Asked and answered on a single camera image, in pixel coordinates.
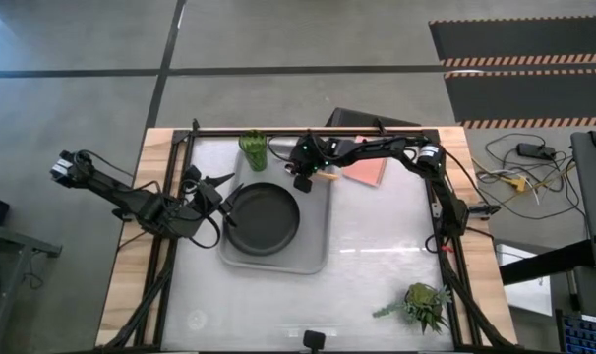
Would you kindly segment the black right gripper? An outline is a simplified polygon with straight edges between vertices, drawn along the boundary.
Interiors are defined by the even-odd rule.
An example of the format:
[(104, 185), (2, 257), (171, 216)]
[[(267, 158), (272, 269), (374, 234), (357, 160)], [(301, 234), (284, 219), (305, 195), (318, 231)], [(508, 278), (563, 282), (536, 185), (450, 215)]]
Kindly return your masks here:
[(311, 176), (320, 170), (326, 170), (328, 163), (328, 140), (309, 133), (300, 137), (289, 154), (286, 169), (295, 177), (295, 188), (303, 193), (310, 193), (313, 182)]

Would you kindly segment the white box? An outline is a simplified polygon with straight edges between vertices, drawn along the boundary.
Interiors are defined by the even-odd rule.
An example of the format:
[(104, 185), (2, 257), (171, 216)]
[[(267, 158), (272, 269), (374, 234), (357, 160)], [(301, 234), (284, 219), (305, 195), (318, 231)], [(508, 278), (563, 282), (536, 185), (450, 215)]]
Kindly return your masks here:
[[(500, 266), (535, 257), (534, 253), (506, 244), (495, 247)], [(549, 276), (504, 286), (508, 304), (521, 310), (551, 317), (553, 315), (551, 280)]]

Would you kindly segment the green ribbed plastic cup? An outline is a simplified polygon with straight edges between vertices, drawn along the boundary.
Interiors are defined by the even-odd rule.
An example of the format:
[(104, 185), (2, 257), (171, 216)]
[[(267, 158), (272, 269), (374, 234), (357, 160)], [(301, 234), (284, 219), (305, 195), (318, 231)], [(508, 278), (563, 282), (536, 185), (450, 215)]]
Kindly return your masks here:
[(268, 165), (268, 139), (257, 130), (250, 130), (239, 137), (239, 148), (243, 151), (251, 169), (256, 172), (264, 171)]

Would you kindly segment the black round plate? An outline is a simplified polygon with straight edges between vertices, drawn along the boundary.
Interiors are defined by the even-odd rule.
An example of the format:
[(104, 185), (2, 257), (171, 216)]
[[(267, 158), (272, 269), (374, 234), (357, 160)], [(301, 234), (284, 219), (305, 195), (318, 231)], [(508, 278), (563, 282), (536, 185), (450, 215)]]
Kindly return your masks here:
[(268, 256), (288, 246), (300, 225), (300, 210), (283, 187), (268, 182), (243, 186), (231, 212), (236, 227), (223, 220), (224, 236), (238, 251)]

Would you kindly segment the grey plastic tray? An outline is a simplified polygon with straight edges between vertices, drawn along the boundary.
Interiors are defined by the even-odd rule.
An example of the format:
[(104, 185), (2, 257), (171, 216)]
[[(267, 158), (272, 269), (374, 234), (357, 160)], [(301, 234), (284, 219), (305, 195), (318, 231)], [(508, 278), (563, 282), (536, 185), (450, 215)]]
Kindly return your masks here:
[(238, 251), (227, 241), (223, 226), (220, 258), (230, 266), (268, 271), (307, 275), (322, 270), (328, 261), (331, 182), (316, 181), (310, 193), (303, 193), (293, 186), (294, 177), (284, 170), (283, 161), (269, 155), (267, 168), (255, 172), (244, 153), (238, 151), (232, 185), (247, 186), (257, 182), (281, 186), (294, 197), (300, 210), (297, 234), (288, 246), (275, 254), (251, 256)]

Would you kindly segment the blue backlit keyboard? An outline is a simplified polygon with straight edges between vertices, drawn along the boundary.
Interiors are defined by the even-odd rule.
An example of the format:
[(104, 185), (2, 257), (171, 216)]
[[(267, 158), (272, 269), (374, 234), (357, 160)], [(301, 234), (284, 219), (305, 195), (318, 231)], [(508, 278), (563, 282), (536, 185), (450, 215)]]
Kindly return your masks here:
[(565, 354), (596, 354), (596, 317), (555, 311), (560, 350)]

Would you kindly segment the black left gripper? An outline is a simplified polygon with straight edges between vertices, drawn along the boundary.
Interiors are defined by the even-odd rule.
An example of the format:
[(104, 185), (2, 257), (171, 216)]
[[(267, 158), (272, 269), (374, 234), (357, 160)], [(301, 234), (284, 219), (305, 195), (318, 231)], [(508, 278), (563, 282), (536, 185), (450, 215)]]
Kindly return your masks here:
[[(195, 165), (189, 166), (182, 179), (182, 192), (185, 196), (192, 196), (186, 206), (199, 214), (198, 219), (206, 218), (212, 212), (212, 208), (222, 201), (222, 196), (216, 191), (216, 188), (229, 181), (233, 176), (233, 173), (229, 173), (220, 177), (207, 176), (203, 178), (201, 171)], [(242, 184), (238, 185), (221, 204), (223, 220), (233, 227), (236, 227), (236, 222), (232, 218), (231, 212), (242, 188)]]

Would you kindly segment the black hazard-striped floor mat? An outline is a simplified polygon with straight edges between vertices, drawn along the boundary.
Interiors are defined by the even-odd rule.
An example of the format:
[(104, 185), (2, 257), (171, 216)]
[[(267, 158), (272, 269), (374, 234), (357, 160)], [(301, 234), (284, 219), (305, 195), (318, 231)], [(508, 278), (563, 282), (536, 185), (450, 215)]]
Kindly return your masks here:
[(429, 22), (442, 65), (596, 63), (596, 16)]
[(596, 69), (452, 72), (445, 83), (466, 129), (596, 126)]

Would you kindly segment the black power adapter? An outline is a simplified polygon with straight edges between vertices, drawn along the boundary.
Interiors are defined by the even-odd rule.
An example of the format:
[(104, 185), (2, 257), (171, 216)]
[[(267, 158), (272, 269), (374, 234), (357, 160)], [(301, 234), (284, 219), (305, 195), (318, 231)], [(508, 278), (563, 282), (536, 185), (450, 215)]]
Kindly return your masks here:
[(556, 150), (546, 145), (534, 145), (528, 143), (519, 143), (516, 145), (516, 153), (521, 157), (535, 158), (541, 160), (554, 160)]

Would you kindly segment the grey side desk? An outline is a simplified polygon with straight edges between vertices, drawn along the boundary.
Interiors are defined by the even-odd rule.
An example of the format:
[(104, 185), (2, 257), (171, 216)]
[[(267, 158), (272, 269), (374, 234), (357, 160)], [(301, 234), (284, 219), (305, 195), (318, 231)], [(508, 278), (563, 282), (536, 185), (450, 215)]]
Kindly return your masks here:
[(57, 258), (62, 246), (0, 226), (0, 343), (34, 253)]

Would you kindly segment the artificial green potted plant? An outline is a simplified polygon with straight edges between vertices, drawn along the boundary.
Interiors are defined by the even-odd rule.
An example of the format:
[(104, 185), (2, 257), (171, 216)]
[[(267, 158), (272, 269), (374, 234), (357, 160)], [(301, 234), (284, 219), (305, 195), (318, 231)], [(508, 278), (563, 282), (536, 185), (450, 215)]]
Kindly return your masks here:
[(445, 287), (435, 288), (425, 283), (411, 284), (405, 294), (372, 313), (375, 319), (397, 315), (410, 324), (418, 324), (421, 332), (429, 328), (441, 334), (448, 327), (443, 315), (445, 307), (452, 303), (451, 292)]

